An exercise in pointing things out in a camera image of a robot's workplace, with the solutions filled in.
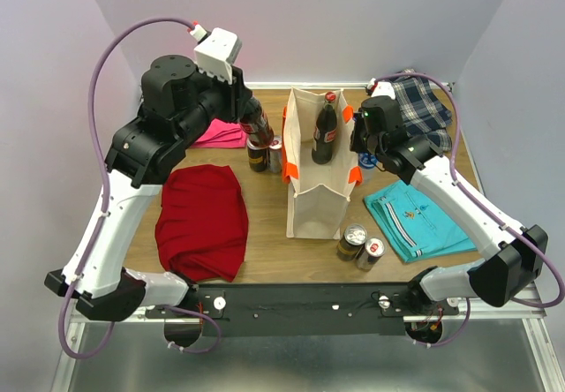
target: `turquoise garment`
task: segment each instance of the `turquoise garment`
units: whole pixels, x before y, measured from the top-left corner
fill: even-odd
[[[476,249],[441,208],[403,181],[365,196],[364,201],[404,262]]]

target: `folded red cloth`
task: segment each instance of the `folded red cloth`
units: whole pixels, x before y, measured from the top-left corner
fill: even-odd
[[[248,219],[230,167],[174,171],[162,189],[155,239],[163,268],[194,281],[233,281],[245,257]]]

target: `soda can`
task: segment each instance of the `soda can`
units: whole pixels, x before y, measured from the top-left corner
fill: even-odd
[[[268,147],[268,169],[273,173],[280,173],[283,170],[282,150],[283,138],[274,136]]]
[[[367,239],[367,230],[360,224],[351,224],[343,232],[337,243],[337,256],[342,261],[351,261],[363,247]]]
[[[261,172],[265,171],[268,166],[268,148],[256,147],[248,139],[247,140],[247,156],[249,159],[249,167],[251,170]]]
[[[385,253],[385,245],[377,237],[370,237],[366,240],[363,249],[357,255],[355,264],[357,268],[369,271],[380,260]]]

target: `plaid shirt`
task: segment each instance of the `plaid shirt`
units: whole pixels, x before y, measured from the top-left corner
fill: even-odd
[[[402,72],[415,71],[408,68]],[[441,150],[450,151],[451,138],[445,128],[451,124],[451,111],[435,96],[430,82],[406,76],[391,80],[391,84],[408,134],[425,134]]]

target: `cable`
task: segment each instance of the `cable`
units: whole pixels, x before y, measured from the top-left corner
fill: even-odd
[[[447,345],[448,343],[452,343],[453,341],[455,341],[455,339],[463,333],[463,331],[467,327],[467,323],[469,322],[469,318],[471,317],[471,300],[468,299],[468,298],[465,298],[465,301],[467,301],[467,313],[465,314],[465,318],[463,319],[463,323],[461,323],[461,326],[459,326],[459,329],[451,337],[449,337],[445,341],[436,342],[436,343],[423,343],[423,342],[417,341],[416,339],[412,339],[412,342],[415,343],[415,344],[425,346],[426,348],[439,348],[440,346],[444,346],[444,345]]]
[[[451,102],[451,106],[453,107],[453,111],[456,113],[456,119],[457,119],[456,140],[455,140],[455,143],[453,145],[453,149],[451,150],[451,157],[449,159],[449,172],[450,172],[451,178],[453,179],[456,186],[461,190],[461,192],[463,192],[463,194],[465,196],[467,196],[467,198],[469,198],[475,205],[477,205],[477,207],[479,207],[486,215],[488,215],[491,219],[493,219],[495,222],[497,222],[501,228],[506,229],[513,237],[515,237],[520,242],[522,242],[523,244],[528,246],[528,248],[530,248],[536,255],[538,255],[540,257],[540,259],[543,261],[543,263],[547,265],[547,268],[549,268],[549,271],[551,271],[551,273],[554,275],[555,281],[557,282],[557,285],[559,287],[559,293],[557,295],[557,298],[554,299],[553,301],[550,301],[550,302],[545,302],[545,303],[544,302],[540,302],[540,303],[529,302],[529,301],[524,301],[523,299],[518,299],[518,298],[512,298],[512,300],[514,302],[517,302],[518,304],[523,304],[523,305],[531,306],[531,307],[534,307],[534,308],[549,308],[549,307],[556,306],[556,305],[560,304],[562,302],[562,300],[565,298],[565,283],[563,282],[563,278],[559,274],[559,271],[557,270],[557,267],[553,264],[553,262],[551,262],[546,257],[546,255],[540,249],[538,249],[538,247],[535,246],[530,240],[528,240],[526,237],[522,236],[521,233],[518,233],[517,231],[515,231],[514,229],[512,229],[510,227],[505,227],[506,223],[501,218],[499,218],[498,215],[496,215],[495,213],[490,211],[482,202],[480,202],[477,198],[475,198],[467,190],[467,188],[465,188],[465,186],[463,186],[463,184],[461,182],[459,182],[459,180],[457,179],[456,156],[457,156],[457,149],[459,148],[459,142],[461,140],[461,118],[460,118],[460,114],[459,114],[459,108],[457,107],[457,104],[456,104],[455,100],[453,99],[453,95],[451,94],[451,92],[449,92],[449,90],[445,86],[443,86],[439,80],[433,78],[432,76],[428,76],[427,74],[424,74],[422,72],[411,72],[411,73],[408,73],[408,74],[405,73],[405,72],[398,72],[398,73],[395,73],[395,74],[389,74],[387,76],[382,76],[382,77],[377,78],[375,80],[375,83],[378,83],[379,81],[383,81],[383,80],[397,79],[399,77],[405,77],[407,75],[409,75],[410,77],[426,79],[426,80],[431,81],[435,85],[437,85],[445,93],[445,95],[448,97],[449,102]]]
[[[58,330],[58,334],[59,334],[59,342],[61,343],[61,347],[63,348],[63,351],[69,357],[72,357],[72,358],[86,359],[86,358],[91,358],[94,355],[96,355],[98,352],[100,352],[104,348],[104,346],[106,346],[106,344],[108,343],[108,340],[109,340],[109,338],[112,334],[112,329],[114,328],[114,323],[111,322],[109,324],[108,330],[107,330],[106,334],[104,335],[104,337],[102,338],[100,344],[95,349],[93,349],[92,351],[89,351],[89,352],[85,352],[85,353],[75,352],[71,349],[71,347],[69,346],[69,344],[66,341],[65,318],[66,318],[67,310],[69,309],[69,304],[71,303],[72,293],[77,288],[77,282],[82,278],[82,272],[84,270],[85,265],[87,264],[88,257],[90,256],[90,254],[92,253],[92,250],[94,249],[94,245],[96,243],[96,240],[98,239],[98,236],[100,235],[100,232],[102,230],[102,226],[104,224],[104,221],[106,220],[105,214],[108,211],[108,206],[109,206],[109,196],[110,196],[109,176],[108,176],[108,171],[106,171],[106,164],[104,162],[104,156],[102,154],[102,147],[100,146],[100,140],[98,139],[98,131],[96,130],[96,120],[95,120],[95,117],[94,117],[94,98],[95,98],[95,93],[96,93],[96,85],[98,83],[98,78],[100,77],[102,67],[106,63],[106,60],[108,59],[109,55],[117,47],[117,45],[119,45],[119,43],[123,39],[125,39],[125,37],[127,37],[130,33],[134,32],[138,28],[141,28],[143,26],[148,26],[150,24],[162,23],[162,22],[178,23],[180,25],[188,27],[190,30],[194,29],[193,23],[191,23],[190,21],[186,21],[184,19],[176,18],[176,17],[156,17],[156,18],[145,19],[143,21],[140,21],[140,22],[134,24],[133,26],[129,27],[127,30],[125,30],[120,35],[118,35],[110,43],[110,45],[108,45],[108,47],[102,52],[102,55],[98,59],[98,62],[96,63],[96,66],[94,67],[94,71],[92,73],[92,78],[90,79],[90,85],[88,87],[88,105],[87,105],[87,108],[88,108],[88,126],[89,126],[89,129],[90,129],[90,137],[92,139],[92,144],[93,144],[93,147],[94,147],[94,153],[96,154],[96,161],[98,162],[98,168],[100,170],[100,175],[102,177],[102,205],[101,205],[102,215],[100,216],[100,218],[96,222],[96,225],[94,226],[94,230],[92,232],[92,236],[88,240],[87,246],[85,247],[85,251],[83,252],[82,257],[79,260],[79,264],[77,264],[77,269],[74,272],[74,274],[75,274],[74,279],[71,281],[71,283],[69,284],[69,287],[67,288],[66,293],[64,294],[63,305],[61,306],[61,311],[59,312],[59,320],[58,320],[58,325],[57,325],[57,327],[58,327],[57,330]]]
[[[215,337],[215,342],[212,343],[207,348],[203,348],[201,350],[191,350],[189,348],[179,346],[174,342],[169,342],[170,348],[175,348],[176,350],[179,350],[181,352],[185,352],[187,354],[204,354],[205,352],[210,352],[213,348],[218,346],[218,343],[220,343],[220,339],[222,339],[222,329],[220,328],[220,326],[218,326],[218,323],[216,323],[215,320],[212,317],[205,315],[203,313],[197,313],[195,311],[185,310],[184,308],[178,308],[176,306],[166,305],[165,308],[168,309],[168,310],[171,310],[172,312],[175,312],[175,313],[187,314],[187,315],[190,315],[192,317],[198,317],[201,320],[206,320],[207,322],[212,324],[212,326],[214,326],[215,331],[217,332],[217,335]]]

